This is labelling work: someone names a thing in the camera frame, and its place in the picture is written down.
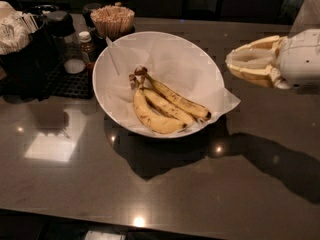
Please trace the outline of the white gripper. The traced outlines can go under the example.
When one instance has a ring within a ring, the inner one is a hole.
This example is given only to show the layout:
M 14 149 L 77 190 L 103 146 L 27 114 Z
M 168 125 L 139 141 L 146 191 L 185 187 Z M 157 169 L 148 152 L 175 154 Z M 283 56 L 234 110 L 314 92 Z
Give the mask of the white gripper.
M 226 64 L 234 76 L 261 87 L 278 87 L 285 80 L 295 90 L 319 90 L 320 29 L 253 41 L 232 50 Z

